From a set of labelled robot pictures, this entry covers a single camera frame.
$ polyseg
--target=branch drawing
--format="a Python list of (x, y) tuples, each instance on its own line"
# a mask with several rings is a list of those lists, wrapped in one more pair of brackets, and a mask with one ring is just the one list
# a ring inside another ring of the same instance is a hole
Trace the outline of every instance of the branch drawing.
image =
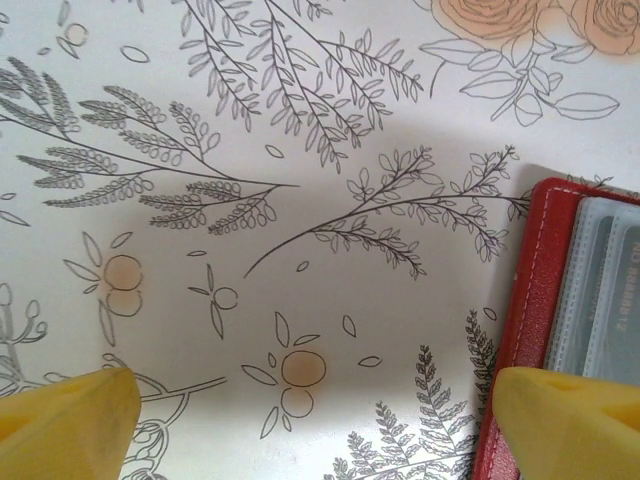
[(209, 315), (211, 316), (211, 323), (220, 337), (220, 340), (224, 340), (224, 321), (222, 318), (222, 312), (233, 310), (238, 306), (238, 292), (233, 288), (217, 286), (213, 275), (213, 268), (211, 268), (211, 264), (209, 263), (207, 263), (207, 288), (189, 287), (189, 290), (209, 299)]
[[(93, 125), (115, 130), (121, 141), (139, 152), (137, 156), (107, 151), (72, 138), (80, 132), (63, 88), (48, 74), (42, 78), (20, 60), (10, 57), (17, 73), (0, 69), (0, 122), (11, 122), (64, 142), (66, 146), (47, 149), (48, 158), (19, 155), (18, 160), (45, 171), (48, 176), (36, 180), (40, 188), (84, 189), (89, 179), (105, 180), (97, 189), (63, 200), (48, 200), (58, 208), (107, 205), (139, 197), (139, 201), (166, 215), (151, 219), (151, 224), (172, 229), (189, 229), (209, 223), (208, 211), (215, 210), (209, 227), (221, 234), (240, 228), (264, 226), (276, 220), (267, 197), (277, 188), (291, 186), (247, 180), (225, 174), (211, 165), (211, 152), (221, 136), (192, 108), (171, 102), (169, 115), (179, 128), (177, 137), (165, 127), (168, 120), (159, 107), (132, 92), (106, 86), (113, 101), (86, 100), (79, 103), (89, 111), (81, 118)], [(29, 107), (18, 103), (26, 100)], [(179, 195), (145, 195), (154, 190), (149, 180), (154, 173), (170, 172), (195, 178)]]
[[(372, 50), (370, 29), (353, 43), (348, 43), (342, 32), (337, 42), (322, 40), (280, 4), (273, 0), (264, 3), (269, 17), (251, 22), (261, 41), (249, 51), (247, 60), (266, 52), (261, 88), (264, 91), (275, 84), (266, 100), (267, 108), (277, 110), (271, 125), (282, 124), (285, 133), (295, 136), (304, 130), (305, 149), (315, 148), (320, 164), (335, 164), (340, 173), (341, 162), (348, 158), (342, 144), (359, 148), (361, 139), (375, 129), (382, 130), (383, 117), (392, 114), (381, 100), (387, 85), (396, 100), (406, 97), (417, 102), (418, 92), (423, 90), (420, 75), (409, 73), (413, 60), (400, 63), (405, 53), (397, 48), (400, 39), (377, 51)], [(293, 3), (301, 16), (300, 1)], [(308, 8), (310, 17), (331, 13), (312, 2)], [(310, 40), (321, 56), (313, 57), (308, 48), (296, 47), (295, 33)], [(327, 92), (328, 83), (335, 83), (337, 94)]]
[[(484, 310), (488, 317), (490, 313), (495, 314), (491, 309)], [(417, 440), (408, 424), (398, 421), (384, 402), (377, 402), (375, 421), (380, 439), (374, 442), (357, 432), (350, 433), (347, 447), (351, 459), (336, 457), (333, 473), (324, 475), (324, 480), (469, 478), (477, 432), (487, 402), (487, 395), (482, 393), (485, 386), (491, 384), (496, 352), (479, 326), (474, 310), (470, 311), (467, 324), (470, 360), (480, 392), (478, 415), (469, 413), (466, 401), (452, 402), (451, 388), (445, 388), (442, 378), (437, 377), (431, 349), (421, 345), (415, 377), (421, 424)]]
[[(435, 163), (428, 148), (421, 146), (403, 153), (396, 150), (391, 158), (380, 155), (382, 172), (379, 180), (374, 180), (369, 169), (363, 168), (358, 179), (347, 181), (349, 191), (358, 202), (352, 210), (279, 243), (254, 262), (245, 277), (266, 258), (308, 235), (329, 244), (334, 253), (338, 253), (341, 247), (348, 251), (358, 244), (367, 251), (379, 250), (394, 269), (404, 264), (409, 267), (412, 278), (425, 275), (416, 253), (418, 241), (407, 243), (395, 227), (374, 228), (373, 214), (385, 219), (390, 215), (416, 218), (421, 225), (429, 220), (445, 228), (451, 227), (452, 231), (458, 227), (467, 229), (475, 236), (475, 249), (480, 259), (490, 261), (504, 248), (503, 238), (508, 232), (488, 227), (485, 203), (505, 202), (508, 205), (507, 216), (512, 221), (526, 216), (530, 192), (520, 197), (507, 197), (497, 187), (501, 179), (510, 178), (507, 172), (509, 161), (518, 160), (514, 147), (506, 146), (504, 150), (484, 155), (472, 153), (470, 158), (471, 168), (461, 182), (445, 182), (433, 173)], [(415, 196), (408, 194), (407, 187), (417, 181), (426, 185), (426, 191)]]
[(180, 22), (183, 37), (190, 36), (181, 50), (190, 50), (189, 77), (207, 70), (207, 96), (215, 94), (218, 103), (216, 116), (227, 106), (234, 120), (242, 119), (246, 130), (251, 131), (253, 115), (258, 110), (259, 94), (254, 92), (255, 66), (237, 59), (234, 50), (245, 46), (244, 37), (255, 36), (255, 32), (243, 23), (249, 14), (245, 9), (251, 1), (225, 0), (181, 0), (185, 13)]

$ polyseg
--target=white paper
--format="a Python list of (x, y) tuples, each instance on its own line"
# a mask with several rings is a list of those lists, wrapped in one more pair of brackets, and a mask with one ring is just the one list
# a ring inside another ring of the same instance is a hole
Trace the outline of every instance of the white paper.
[(0, 395), (133, 368), (127, 480), (467, 478), (528, 190), (640, 182), (594, 5), (0, 2)]

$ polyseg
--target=fern drawing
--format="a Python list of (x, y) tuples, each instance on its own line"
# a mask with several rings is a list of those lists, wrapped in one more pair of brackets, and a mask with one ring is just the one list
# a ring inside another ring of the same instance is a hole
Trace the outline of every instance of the fern drawing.
[[(108, 100), (86, 100), (78, 117), (63, 88), (48, 74), (39, 76), (20, 60), (10, 57), (15, 72), (0, 69), (0, 122), (10, 122), (64, 143), (46, 150), (46, 158), (19, 155), (18, 160), (47, 176), (34, 185), (47, 189), (85, 190), (46, 205), (77, 208), (107, 205), (138, 198), (163, 212), (151, 224), (172, 229), (209, 225), (224, 234), (264, 226), (276, 220), (268, 196), (283, 184), (241, 179), (212, 165), (211, 152), (221, 136), (195, 110), (171, 102), (168, 115), (141, 95), (119, 86), (106, 86)], [(121, 142), (137, 155), (107, 151), (75, 139), (79, 118), (117, 132)], [(180, 135), (173, 135), (172, 120)], [(183, 192), (150, 195), (158, 172), (190, 178)]]
[[(494, 319), (495, 312), (485, 308)], [(347, 438), (350, 460), (338, 457), (333, 473), (324, 480), (463, 480), (469, 478), (477, 432), (488, 400), (496, 351), (479, 325), (477, 312), (466, 319), (467, 342), (478, 389), (478, 413), (466, 401), (454, 402), (452, 390), (438, 377), (433, 354), (421, 345), (416, 363), (416, 397), (419, 402), (419, 435), (410, 432), (391, 408), (376, 403), (380, 439), (372, 442), (357, 432)]]

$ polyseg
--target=red wallet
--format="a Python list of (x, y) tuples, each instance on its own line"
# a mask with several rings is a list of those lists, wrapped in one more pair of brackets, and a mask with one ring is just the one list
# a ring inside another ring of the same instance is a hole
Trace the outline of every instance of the red wallet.
[[(549, 178), (535, 186), (494, 378), (502, 368), (542, 368), (544, 364), (573, 224), (584, 197), (640, 204), (637, 199), (559, 178)], [(471, 478), (517, 480), (518, 475), (515, 460), (493, 417), (490, 396)]]

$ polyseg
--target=sprig drawing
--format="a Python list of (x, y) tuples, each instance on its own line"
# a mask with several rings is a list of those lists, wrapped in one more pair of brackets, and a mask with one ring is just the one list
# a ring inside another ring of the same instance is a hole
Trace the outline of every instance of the sprig drawing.
[[(9, 63), (17, 73), (0, 69), (0, 94), (4, 95), (0, 97), (0, 107), (9, 114), (0, 114), (0, 122), (14, 123), (65, 144), (48, 148), (48, 158), (18, 156), (21, 162), (48, 174), (34, 185), (79, 190), (95, 181), (106, 181), (72, 198), (48, 200), (46, 205), (89, 207), (138, 197), (141, 203), (166, 212), (153, 217), (152, 225), (189, 229), (211, 223), (209, 230), (216, 234), (275, 221), (276, 214), (267, 197), (285, 185), (240, 179), (213, 167), (211, 152), (220, 143), (220, 134), (192, 108), (171, 102), (167, 115), (131, 90), (104, 87), (112, 98), (80, 102), (80, 106), (89, 111), (81, 118), (115, 130), (120, 140), (139, 154), (130, 156), (107, 151), (72, 138), (80, 131), (79, 118), (64, 90), (51, 76), (44, 73), (41, 78), (16, 58), (9, 58)], [(29, 108), (18, 100), (26, 100)], [(166, 125), (169, 117), (181, 135), (170, 133)], [(155, 188), (149, 178), (156, 172), (185, 175), (192, 180), (186, 184), (185, 193), (148, 195)]]
[[(360, 147), (362, 138), (382, 130), (383, 118), (392, 114), (381, 99), (388, 86), (396, 100), (417, 102), (423, 89), (420, 75), (409, 73), (413, 60), (401, 61), (405, 52), (398, 48), (400, 39), (377, 49), (370, 29), (353, 42), (343, 32), (338, 41), (319, 39), (280, 4), (264, 3), (269, 15), (251, 22), (260, 43), (249, 51), (247, 61), (262, 55), (267, 65), (260, 86), (270, 91), (266, 107), (276, 110), (271, 124), (283, 125), (286, 133), (296, 136), (304, 131), (306, 150), (315, 149), (321, 165), (332, 163), (339, 173), (342, 160), (348, 158), (343, 143)], [(298, 16), (300, 4), (293, 2)], [(329, 14), (326, 7), (308, 2), (310, 18)], [(297, 43), (297, 34), (319, 55)], [(330, 83), (337, 93), (327, 91)]]
[(215, 95), (218, 100), (216, 115), (230, 107), (233, 119), (242, 119), (246, 130), (251, 131), (253, 116), (260, 115), (259, 94), (253, 91), (258, 70), (234, 54), (245, 46), (245, 37), (256, 35), (244, 23), (249, 15), (245, 7), (251, 5), (251, 1), (177, 0), (172, 3), (185, 6), (180, 31), (188, 39), (180, 49), (191, 53), (189, 76), (208, 71), (207, 96)]
[(238, 292), (233, 288), (219, 286), (216, 283), (211, 264), (207, 263), (207, 287), (189, 287), (189, 290), (207, 297), (209, 300), (209, 316), (211, 324), (221, 340), (224, 340), (223, 312), (238, 306)]
[[(484, 310), (488, 317), (495, 315), (491, 309)], [(470, 360), (475, 367), (473, 374), (479, 392), (484, 392), (485, 385), (491, 383), (496, 353), (479, 326), (475, 311), (470, 311), (467, 324)], [(411, 433), (409, 425), (401, 423), (388, 405), (377, 402), (379, 441), (368, 441), (357, 432), (350, 433), (347, 447), (351, 459), (337, 457), (333, 473), (324, 475), (324, 480), (468, 478), (487, 396), (479, 395), (477, 415), (469, 411), (466, 401), (453, 402), (451, 388), (445, 388), (442, 378), (437, 376), (433, 353), (428, 346), (420, 346), (416, 372), (420, 434)]]
[[(496, 315), (493, 310), (485, 308), (484, 313), (488, 318), (495, 321)], [(484, 332), (478, 324), (477, 311), (469, 311), (465, 331), (467, 332), (467, 347), (471, 354), (470, 360), (475, 367), (473, 374), (476, 377), (475, 386), (478, 390), (477, 426), (480, 428), (480, 423), (485, 412), (485, 405), (489, 400), (489, 391), (491, 389), (491, 381), (493, 380), (493, 372), (496, 368), (498, 350), (494, 347), (493, 341), (487, 338), (486, 332)]]
[[(0, 398), (33, 390), (48, 384), (57, 383), (69, 378), (57, 372), (46, 373), (42, 380), (28, 379), (21, 367), (18, 346), (26, 346), (42, 341), (47, 335), (48, 326), (44, 321), (37, 321), (41, 314), (40, 303), (31, 300), (25, 309), (26, 324), (22, 331), (16, 330), (14, 317), (15, 302), (13, 291), (7, 283), (0, 284), (0, 347), (6, 348), (7, 354), (0, 355)], [(103, 368), (126, 367), (117, 356), (107, 353), (103, 355)], [(191, 395), (209, 390), (226, 383), (225, 377), (218, 377), (207, 382), (170, 390), (161, 382), (141, 373), (134, 373), (141, 391), (144, 404), (162, 400), (177, 399), (178, 406), (166, 418), (151, 418), (138, 422), (131, 443), (131, 448), (124, 461), (121, 472), (122, 480), (140, 480), (165, 477), (157, 473), (160, 463), (169, 448), (169, 428), (184, 413)]]
[[(401, 264), (409, 267), (409, 273), (417, 279), (426, 272), (416, 249), (418, 241), (407, 243), (395, 227), (376, 229), (373, 214), (383, 218), (390, 216), (417, 219), (421, 225), (429, 222), (441, 224), (456, 231), (468, 230), (474, 235), (475, 250), (483, 262), (498, 256), (504, 248), (506, 230), (496, 231), (488, 227), (486, 202), (507, 203), (509, 220), (526, 216), (530, 193), (520, 197), (503, 196), (498, 185), (509, 179), (509, 161), (518, 160), (514, 147), (484, 155), (470, 155), (471, 168), (462, 181), (445, 181), (434, 173), (435, 163), (431, 150), (425, 147), (400, 152), (391, 157), (380, 155), (379, 173), (363, 168), (356, 180), (348, 180), (347, 187), (357, 205), (349, 212), (325, 223), (316, 225), (281, 242), (262, 255), (247, 271), (249, 275), (261, 262), (281, 248), (307, 235), (327, 243), (334, 253), (341, 248), (350, 250), (361, 245), (365, 250), (379, 250), (394, 269)], [(424, 186), (419, 195), (409, 193), (408, 187), (421, 182)]]

